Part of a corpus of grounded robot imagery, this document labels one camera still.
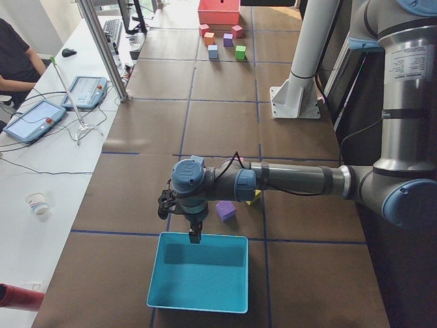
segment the wooden block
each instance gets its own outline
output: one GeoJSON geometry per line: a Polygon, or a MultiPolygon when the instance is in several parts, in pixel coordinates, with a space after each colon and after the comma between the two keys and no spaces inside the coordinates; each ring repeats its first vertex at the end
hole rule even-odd
{"type": "Polygon", "coordinates": [[[199,26],[199,34],[201,37],[204,37],[205,33],[208,33],[210,30],[211,29],[208,24],[202,24],[199,26]]]}
{"type": "Polygon", "coordinates": [[[223,34],[223,46],[234,46],[232,39],[234,36],[230,33],[223,34]]]}
{"type": "Polygon", "coordinates": [[[246,202],[249,206],[252,206],[254,203],[256,203],[256,201],[258,201],[259,199],[261,198],[261,191],[260,190],[255,190],[255,197],[252,199],[252,200],[250,200],[250,201],[248,201],[248,202],[246,202]]]}
{"type": "Polygon", "coordinates": [[[235,25],[231,28],[232,35],[234,36],[234,39],[239,39],[243,37],[243,28],[239,25],[235,25]]]}
{"type": "Polygon", "coordinates": [[[215,37],[214,33],[212,32],[206,32],[205,36],[203,37],[203,40],[205,41],[206,46],[211,46],[215,43],[215,37]]]}
{"type": "Polygon", "coordinates": [[[216,204],[216,211],[221,221],[227,221],[235,217],[236,208],[229,200],[222,200],[216,204]]]}
{"type": "Polygon", "coordinates": [[[219,58],[219,48],[216,44],[211,44],[208,46],[208,57],[210,59],[218,59],[219,58]]]}
{"type": "Polygon", "coordinates": [[[246,46],[237,46],[235,48],[235,59],[238,60],[246,59],[246,46]]]}

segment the green cube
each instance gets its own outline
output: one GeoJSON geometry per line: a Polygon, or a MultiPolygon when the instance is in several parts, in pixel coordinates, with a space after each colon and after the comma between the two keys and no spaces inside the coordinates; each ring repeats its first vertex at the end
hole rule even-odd
{"type": "Polygon", "coordinates": [[[235,48],[235,59],[238,60],[246,59],[246,46],[237,46],[235,48]]]}

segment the person's arm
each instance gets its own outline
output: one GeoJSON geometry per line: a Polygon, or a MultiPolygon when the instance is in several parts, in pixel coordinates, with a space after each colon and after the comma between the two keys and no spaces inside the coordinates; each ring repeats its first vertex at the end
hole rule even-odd
{"type": "Polygon", "coordinates": [[[40,56],[38,56],[38,54],[32,48],[27,49],[26,55],[29,57],[29,59],[30,59],[33,67],[36,69],[36,71],[40,75],[43,75],[44,72],[46,71],[46,66],[42,62],[40,56]]]}
{"type": "Polygon", "coordinates": [[[0,90],[1,91],[30,91],[35,87],[36,83],[22,82],[15,80],[6,80],[0,75],[0,90]]]}

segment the paper cup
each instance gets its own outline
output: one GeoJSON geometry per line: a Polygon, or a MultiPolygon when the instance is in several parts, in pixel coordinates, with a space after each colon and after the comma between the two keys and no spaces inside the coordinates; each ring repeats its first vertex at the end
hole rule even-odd
{"type": "Polygon", "coordinates": [[[32,193],[26,198],[26,203],[36,215],[43,215],[48,211],[47,201],[41,193],[32,193]]]}

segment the black shirt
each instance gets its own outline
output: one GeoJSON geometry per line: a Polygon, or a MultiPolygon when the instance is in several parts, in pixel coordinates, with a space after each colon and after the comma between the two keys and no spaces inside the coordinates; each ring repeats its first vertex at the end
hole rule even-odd
{"type": "MultiPolygon", "coordinates": [[[[6,80],[37,82],[40,75],[26,55],[29,45],[15,32],[14,28],[0,18],[0,75],[6,80]]],[[[4,92],[12,96],[14,107],[22,103],[29,92],[4,92]]]]}

